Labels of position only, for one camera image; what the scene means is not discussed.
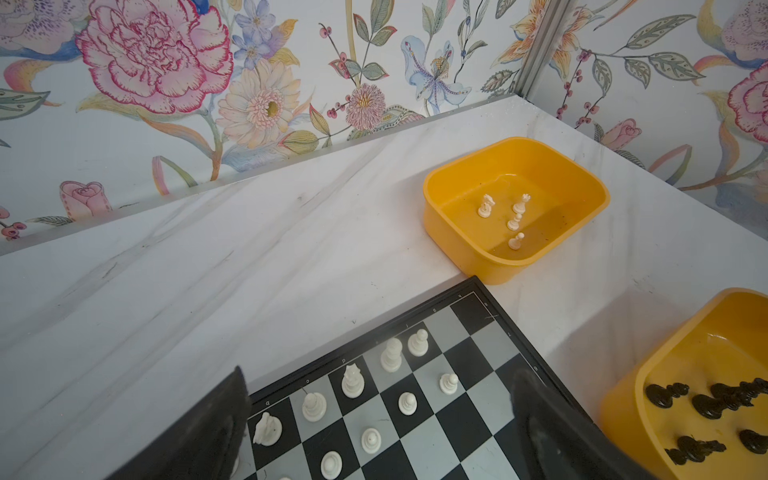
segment chessboard border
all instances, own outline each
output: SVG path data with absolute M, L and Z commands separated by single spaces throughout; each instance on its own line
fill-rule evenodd
M 525 361 L 534 371 L 536 376 L 547 386 L 557 391 L 563 399 L 574 409 L 580 412 L 588 421 L 592 422 L 586 411 L 579 405 L 576 398 L 568 391 L 563 382 L 554 374 L 554 371 L 539 355 L 533 345 L 523 335 L 523 332 L 515 325 L 512 318 L 507 315 L 496 298 L 491 295 L 485 285 L 476 276 L 468 278 L 461 283 L 434 296 L 430 300 L 401 313 L 386 323 L 372 329 L 367 333 L 345 343 L 324 356 L 308 363 L 304 367 L 284 376 L 268 386 L 252 393 L 251 413 L 249 418 L 258 415 L 259 412 L 274 406 L 278 402 L 287 400 L 291 393 L 301 389 L 304 385 L 328 375 L 336 369 L 347 364 L 347 359 L 352 361 L 363 353 L 379 344 L 379 339 L 388 339 L 408 328 L 422 322 L 438 310 L 446 308 L 453 303 L 462 300 L 467 295 L 474 293 L 483 303 L 488 313 L 493 317 L 500 317 L 502 329 L 506 331 L 510 340 L 515 344 Z

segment chessboard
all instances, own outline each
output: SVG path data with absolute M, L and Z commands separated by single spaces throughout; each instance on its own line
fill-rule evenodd
M 428 348 L 414 356 L 408 341 L 428 333 Z M 387 341 L 402 342 L 395 372 L 382 366 Z M 347 366 L 364 379 L 349 398 Z M 512 376 L 532 369 L 578 411 L 578 405 L 485 286 L 472 277 L 250 396 L 253 404 L 234 480 L 323 480 L 328 452 L 342 461 L 337 478 L 432 480 L 528 478 L 511 403 Z M 442 375 L 458 376 L 444 393 Z M 308 393 L 322 393 L 326 412 L 315 422 L 302 413 Z M 399 398 L 413 393 L 416 410 L 404 415 Z M 282 433 L 270 445 L 252 442 L 265 412 Z M 371 454 L 362 435 L 374 428 L 380 447 Z

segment green leaf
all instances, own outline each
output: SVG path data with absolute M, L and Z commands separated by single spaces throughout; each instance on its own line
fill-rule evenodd
M 633 33 L 627 41 L 627 48 L 632 50 L 645 48 L 692 18 L 696 18 L 696 15 L 672 15 L 659 18 Z
M 592 64 L 592 76 L 598 85 L 600 85 L 600 89 L 603 91 L 603 96 L 605 96 L 611 88 L 611 82 L 614 79 L 613 74 L 611 73 L 611 67 L 600 58 L 595 58 L 594 63 Z
M 368 25 L 366 24 L 366 21 L 362 19 L 360 15 L 355 14 L 355 30 L 357 30 L 357 34 L 360 35 L 360 38 L 362 38 L 365 41 L 370 40 L 370 34 L 368 33 Z
M 509 7 L 514 4 L 515 0 L 498 0 L 498 4 L 496 4 L 496 18 L 501 18 L 509 10 Z
M 641 81 L 644 88 L 648 88 L 648 84 L 650 83 L 649 64 L 635 58 L 625 58 L 624 70 L 626 70 L 628 74 L 632 75 L 637 80 Z
M 395 27 L 384 27 L 381 30 L 379 30 L 379 33 L 377 33 L 376 35 L 373 35 L 373 40 L 371 40 L 371 43 L 373 43 L 377 47 L 381 47 L 387 42 L 387 40 L 389 40 L 389 37 L 391 37 L 396 31 L 397 31 L 397 28 Z
M 371 32 L 376 33 L 389 22 L 395 0 L 373 0 L 371 2 Z
M 293 131 L 280 141 L 280 145 L 295 154 L 308 154 L 315 151 L 318 143 L 317 136 L 308 130 Z
M 69 217 L 60 217 L 58 215 L 48 215 L 46 217 L 35 217 L 35 218 L 30 218 L 27 221 L 32 223 L 45 223 L 46 225 L 51 225 L 52 227 L 60 227 L 61 225 L 72 223 L 72 219 L 70 219 Z
M 686 81 L 705 77 L 696 71 L 687 58 L 673 51 L 654 53 L 648 60 L 657 72 L 670 80 Z
M 372 61 L 362 68 L 362 76 L 369 80 L 379 80 L 380 78 L 388 77 L 389 74 L 384 71 L 381 65 Z
M 29 115 L 40 108 L 50 91 L 29 92 L 0 88 L 0 120 Z

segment blue flower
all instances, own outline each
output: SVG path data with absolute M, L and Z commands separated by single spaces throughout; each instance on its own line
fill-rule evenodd
M 243 29 L 243 35 L 251 35 L 256 44 L 266 43 L 272 38 L 270 29 L 275 25 L 275 15 L 270 13 L 270 3 L 261 0 L 256 6 L 255 0 L 245 0 L 246 15 L 238 13 L 235 21 Z
M 405 37 L 400 44 L 402 53 L 406 56 L 406 80 L 416 87 L 416 100 L 426 98 L 435 113 L 440 113 L 440 105 L 447 101 L 452 105 L 462 103 L 472 91 L 460 83 L 445 84 L 443 79 L 448 77 L 448 70 L 453 62 L 453 47 L 447 41 L 443 50 L 438 50 L 432 60 L 432 70 L 426 69 L 426 51 L 424 42 L 413 35 Z

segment white chess piece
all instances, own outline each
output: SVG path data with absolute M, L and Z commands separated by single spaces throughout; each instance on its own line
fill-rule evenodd
M 486 194 L 482 196 L 482 204 L 480 204 L 480 208 L 478 208 L 478 215 L 483 218 L 488 218 L 491 216 L 491 207 L 496 205 L 496 202 L 493 201 L 493 198 L 491 198 L 490 195 Z
M 524 194 L 522 202 L 512 205 L 512 209 L 515 211 L 516 214 L 522 215 L 525 213 L 525 204 L 528 203 L 530 200 L 531 200 L 531 196 L 528 194 Z
M 351 399 L 356 399 L 362 393 L 366 386 L 366 380 L 362 377 L 360 369 L 354 363 L 346 366 L 344 378 L 341 381 L 341 390 L 344 395 Z
M 402 342 L 398 339 L 389 339 L 386 343 L 386 349 L 382 352 L 382 368 L 389 373 L 397 372 L 402 363 Z
M 416 411 L 416 396 L 411 392 L 404 392 L 397 401 L 397 406 L 403 415 L 413 415 Z
M 323 478 L 333 480 L 341 473 L 341 455 L 338 452 L 328 452 L 323 456 L 320 463 L 320 472 Z
M 520 220 L 522 219 L 523 216 L 521 214 L 515 214 L 515 218 L 507 222 L 507 228 L 513 232 L 517 231 L 520 228 Z
M 458 375 L 455 373 L 445 373 L 440 377 L 440 389 L 446 395 L 453 395 L 458 388 Z
M 274 445 L 283 434 L 283 423 L 277 417 L 264 412 L 261 420 L 256 424 L 256 432 L 253 434 L 253 443 L 268 447 Z
M 374 454 L 379 451 L 382 446 L 382 434 L 376 429 L 366 429 L 362 433 L 362 449 L 366 453 Z
M 522 239 L 524 239 L 524 238 L 525 238 L 525 233 L 522 233 L 522 232 L 520 232 L 517 235 L 515 235 L 515 238 L 510 238 L 509 239 L 509 248 L 511 248 L 513 250 L 520 250 L 520 247 L 522 247 L 522 244 L 523 244 L 522 243 Z
M 428 336 L 429 334 L 426 330 L 419 329 L 418 332 L 408 338 L 408 351 L 414 356 L 423 356 L 429 348 Z
M 322 393 L 307 393 L 304 404 L 301 405 L 301 412 L 308 421 L 317 422 L 326 414 L 326 408 L 326 397 Z

